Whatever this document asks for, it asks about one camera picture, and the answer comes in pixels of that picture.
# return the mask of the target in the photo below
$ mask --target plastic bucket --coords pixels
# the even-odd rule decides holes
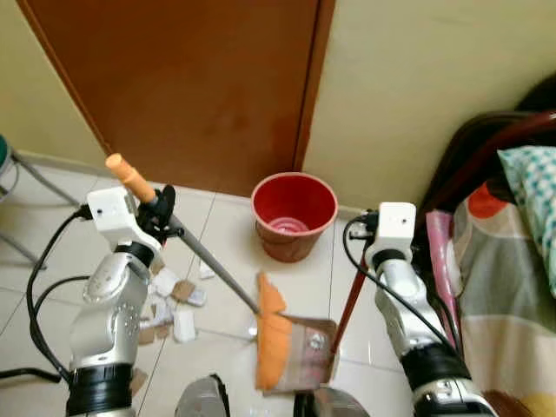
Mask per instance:
[[[278,261],[296,262],[311,252],[338,213],[338,200],[322,180],[302,172],[265,178],[251,195],[255,229],[264,250]]]

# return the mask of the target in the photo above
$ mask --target pillow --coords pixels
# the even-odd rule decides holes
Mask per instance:
[[[499,150],[498,156],[556,297],[556,148],[524,146]]]

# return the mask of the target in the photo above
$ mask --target wall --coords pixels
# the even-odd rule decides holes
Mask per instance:
[[[304,170],[340,202],[418,202],[451,134],[556,70],[550,0],[336,0]]]
[[[0,133],[22,151],[103,166],[100,145],[15,0],[0,0]]]

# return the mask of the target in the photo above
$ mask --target wooden door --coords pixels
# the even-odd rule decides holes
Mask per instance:
[[[319,0],[19,3],[103,148],[149,179],[247,195],[294,167]]]

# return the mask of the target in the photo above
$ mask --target stool leg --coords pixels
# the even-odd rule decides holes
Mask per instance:
[[[28,163],[27,161],[25,161],[16,151],[13,151],[12,153],[12,158],[15,162],[19,162],[19,164],[24,167],[27,172],[29,172],[31,175],[33,175],[37,181],[39,181],[44,187],[50,189],[51,191],[53,191],[54,193],[60,195],[64,200],[66,200],[67,202],[69,202],[70,204],[72,204],[73,206],[79,207],[79,201],[76,200],[75,198],[73,198],[71,195],[69,195],[68,193],[66,193],[65,191],[63,191],[62,189],[59,189],[56,185],[54,185],[52,182],[50,182],[49,180],[47,180],[46,178],[44,178],[40,172],[38,172],[35,167],[33,167],[30,163]]]
[[[16,249],[19,253],[21,253],[21,255],[29,259],[33,265],[38,262],[38,258],[35,256],[35,254],[28,250],[24,245],[16,241],[13,237],[0,232],[0,240],[8,243],[11,247]],[[42,265],[41,269],[46,269],[46,265]]]

